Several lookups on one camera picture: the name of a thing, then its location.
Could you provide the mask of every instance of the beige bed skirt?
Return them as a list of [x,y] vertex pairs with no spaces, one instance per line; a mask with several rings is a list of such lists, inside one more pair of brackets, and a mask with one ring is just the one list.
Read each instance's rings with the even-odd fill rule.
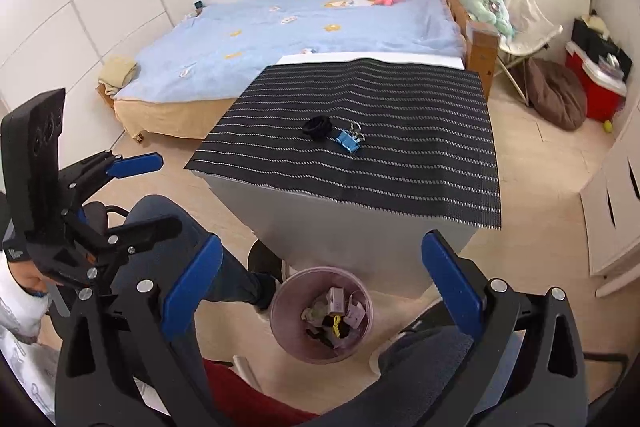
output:
[[180,103],[115,100],[113,110],[125,131],[135,138],[143,131],[178,138],[204,139],[234,98]]

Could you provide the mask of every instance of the drawer handle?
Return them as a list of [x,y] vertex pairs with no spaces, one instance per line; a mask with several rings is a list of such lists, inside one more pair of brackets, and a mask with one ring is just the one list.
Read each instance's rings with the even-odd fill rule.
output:
[[631,178],[631,184],[634,186],[634,192],[636,193],[636,198],[640,200],[640,190],[638,190],[638,182],[636,181],[634,170],[631,168],[631,162],[629,162],[629,177]]
[[611,206],[611,197],[609,196],[609,191],[607,190],[607,203],[609,203],[609,216],[611,216],[611,222],[613,223],[613,228],[616,227],[616,218],[613,216],[613,207]]

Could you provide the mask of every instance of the trash bin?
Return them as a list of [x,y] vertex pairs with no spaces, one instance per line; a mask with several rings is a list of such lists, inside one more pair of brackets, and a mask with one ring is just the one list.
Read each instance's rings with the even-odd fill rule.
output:
[[[345,295],[352,295],[354,303],[360,302],[367,312],[358,327],[359,338],[334,349],[309,337],[308,324],[302,319],[303,311],[332,287],[344,288]],[[270,322],[276,341],[292,357],[308,363],[340,362],[355,353],[371,330],[373,304],[364,284],[347,270],[313,267],[296,273],[278,289],[271,303]]]

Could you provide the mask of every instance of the black striped mat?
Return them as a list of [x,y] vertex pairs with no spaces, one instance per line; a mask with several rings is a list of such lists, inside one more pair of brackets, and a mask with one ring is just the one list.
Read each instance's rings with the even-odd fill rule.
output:
[[[302,134],[318,114],[366,137]],[[186,169],[414,216],[500,227],[494,137],[477,74],[370,58],[270,66]]]

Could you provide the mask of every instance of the trash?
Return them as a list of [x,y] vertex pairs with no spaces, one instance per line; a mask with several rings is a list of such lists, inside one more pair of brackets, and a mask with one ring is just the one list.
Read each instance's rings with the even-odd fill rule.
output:
[[344,288],[331,288],[326,295],[328,315],[344,315]]
[[351,333],[351,326],[348,325],[340,315],[336,315],[334,317],[332,331],[337,338],[345,339],[347,338],[347,335]]
[[302,320],[308,322],[313,327],[319,328],[322,326],[322,321],[327,316],[327,304],[324,295],[320,296],[312,304],[311,308],[306,308],[302,312]]
[[308,336],[337,349],[344,347],[347,341],[356,343],[359,340],[358,327],[366,315],[364,306],[354,301],[353,294],[349,295],[347,304],[344,288],[332,287],[305,308],[300,318],[310,326],[306,329]]
[[367,315],[364,306],[359,302],[353,302],[353,294],[349,297],[349,306],[347,307],[347,315],[344,318],[344,322],[350,325],[352,328],[357,328],[363,318]]

